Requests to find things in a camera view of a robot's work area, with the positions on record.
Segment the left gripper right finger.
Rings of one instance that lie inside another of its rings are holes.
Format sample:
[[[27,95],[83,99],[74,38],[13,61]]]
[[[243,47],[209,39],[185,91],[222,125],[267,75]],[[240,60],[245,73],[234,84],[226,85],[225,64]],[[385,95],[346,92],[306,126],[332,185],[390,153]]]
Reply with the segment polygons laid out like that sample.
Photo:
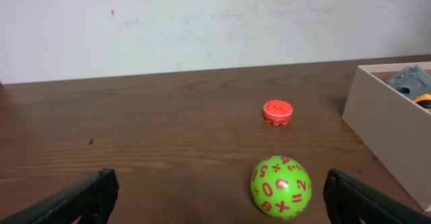
[[[331,224],[430,224],[430,218],[341,170],[331,169],[323,198]]]

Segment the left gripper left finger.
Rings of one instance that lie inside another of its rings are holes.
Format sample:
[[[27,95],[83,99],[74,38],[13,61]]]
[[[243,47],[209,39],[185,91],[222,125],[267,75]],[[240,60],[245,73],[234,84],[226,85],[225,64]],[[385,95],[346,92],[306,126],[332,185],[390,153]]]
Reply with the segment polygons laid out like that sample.
[[[104,168],[60,192],[1,220],[2,224],[107,224],[118,198],[115,171]]]

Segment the green number ball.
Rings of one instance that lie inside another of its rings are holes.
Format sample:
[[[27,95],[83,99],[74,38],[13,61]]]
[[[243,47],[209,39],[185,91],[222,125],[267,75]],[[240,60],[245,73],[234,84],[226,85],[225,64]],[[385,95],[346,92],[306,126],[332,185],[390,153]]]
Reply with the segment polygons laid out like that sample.
[[[290,220],[304,212],[312,198],[312,182],[296,160],[272,155],[260,161],[251,175],[251,194],[266,215]]]

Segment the grey yellow toy truck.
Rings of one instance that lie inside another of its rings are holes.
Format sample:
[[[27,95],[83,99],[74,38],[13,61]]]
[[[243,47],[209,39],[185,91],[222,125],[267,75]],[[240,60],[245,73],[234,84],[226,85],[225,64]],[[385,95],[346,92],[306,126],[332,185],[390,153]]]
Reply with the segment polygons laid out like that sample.
[[[419,65],[404,68],[385,83],[430,112],[430,75]]]

